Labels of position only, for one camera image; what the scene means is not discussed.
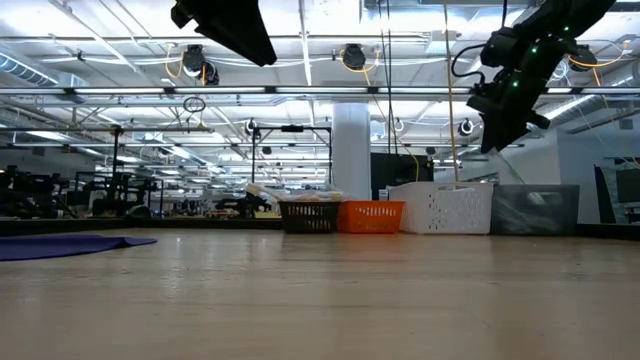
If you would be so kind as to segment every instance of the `orange basket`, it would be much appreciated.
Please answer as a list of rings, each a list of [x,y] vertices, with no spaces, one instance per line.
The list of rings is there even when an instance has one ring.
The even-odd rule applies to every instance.
[[[345,201],[338,212],[338,230],[354,234],[400,231],[404,201]]]

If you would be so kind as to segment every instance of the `purple mat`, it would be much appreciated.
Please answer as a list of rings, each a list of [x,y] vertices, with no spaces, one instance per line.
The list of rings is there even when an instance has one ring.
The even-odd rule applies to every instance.
[[[30,236],[0,238],[0,261],[48,259],[92,254],[101,251],[147,245],[154,239],[100,235]]]

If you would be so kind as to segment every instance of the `gray storage bin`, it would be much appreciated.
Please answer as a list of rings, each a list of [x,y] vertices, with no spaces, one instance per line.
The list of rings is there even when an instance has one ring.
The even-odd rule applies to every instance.
[[[491,233],[573,235],[579,185],[498,185],[493,190]]]

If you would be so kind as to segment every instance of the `white column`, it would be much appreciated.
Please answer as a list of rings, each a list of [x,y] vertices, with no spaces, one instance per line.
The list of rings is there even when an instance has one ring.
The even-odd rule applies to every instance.
[[[369,121],[367,103],[333,105],[334,186],[359,200],[371,199]]]

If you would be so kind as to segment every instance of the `white laundry basket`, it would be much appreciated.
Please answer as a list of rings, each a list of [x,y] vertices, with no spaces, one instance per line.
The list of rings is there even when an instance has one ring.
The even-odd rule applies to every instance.
[[[415,234],[488,234],[493,184],[415,182],[389,189],[406,201],[401,230]]]

